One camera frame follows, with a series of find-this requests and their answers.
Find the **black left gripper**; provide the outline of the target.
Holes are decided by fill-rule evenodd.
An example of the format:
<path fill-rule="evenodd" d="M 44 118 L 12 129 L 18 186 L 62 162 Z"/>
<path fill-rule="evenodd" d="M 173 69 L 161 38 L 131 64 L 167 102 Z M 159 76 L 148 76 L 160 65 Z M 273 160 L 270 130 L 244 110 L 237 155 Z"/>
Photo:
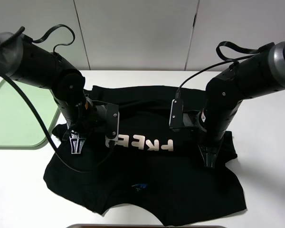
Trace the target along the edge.
<path fill-rule="evenodd" d="M 93 127 L 106 123 L 107 103 L 87 99 L 81 106 L 69 106 L 66 102 L 61 102 L 61 113 L 64 116 L 67 130 L 63 141 L 69 141 L 71 154 L 81 154 L 86 141 L 86 136 L 80 133 L 86 133 Z"/>

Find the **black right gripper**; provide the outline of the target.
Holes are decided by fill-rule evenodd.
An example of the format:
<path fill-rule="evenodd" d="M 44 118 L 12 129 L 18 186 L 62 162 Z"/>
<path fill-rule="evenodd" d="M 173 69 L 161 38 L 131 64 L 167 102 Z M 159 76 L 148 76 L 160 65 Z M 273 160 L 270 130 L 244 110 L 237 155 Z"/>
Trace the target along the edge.
<path fill-rule="evenodd" d="M 225 122 L 212 114 L 206 116 L 202 111 L 191 110 L 183 112 L 183 125 L 193 131 L 193 137 L 198 142 L 204 167 L 214 169 L 220 150 L 220 143 L 226 131 Z"/>

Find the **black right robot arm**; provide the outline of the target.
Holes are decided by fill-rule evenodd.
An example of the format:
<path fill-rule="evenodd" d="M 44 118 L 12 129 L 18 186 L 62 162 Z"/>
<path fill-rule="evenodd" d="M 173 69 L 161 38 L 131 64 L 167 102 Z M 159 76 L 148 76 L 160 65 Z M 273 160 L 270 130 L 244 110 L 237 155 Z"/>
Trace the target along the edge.
<path fill-rule="evenodd" d="M 229 67 L 206 85 L 206 102 L 196 116 L 204 166 L 214 168 L 224 134 L 243 100 L 285 90 L 285 41 L 258 49 L 222 41 L 216 47 Z"/>

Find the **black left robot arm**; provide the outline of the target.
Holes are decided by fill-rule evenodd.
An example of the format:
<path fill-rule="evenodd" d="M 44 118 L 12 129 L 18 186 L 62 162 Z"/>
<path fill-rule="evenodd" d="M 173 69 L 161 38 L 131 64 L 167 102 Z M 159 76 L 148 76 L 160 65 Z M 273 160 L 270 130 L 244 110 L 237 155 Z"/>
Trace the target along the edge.
<path fill-rule="evenodd" d="M 84 93 L 85 78 L 58 53 L 33 44 L 30 37 L 0 33 L 0 76 L 50 90 L 67 121 L 62 140 L 69 141 L 72 154 L 80 154 L 88 132 L 101 119 L 105 107 L 94 106 Z"/>

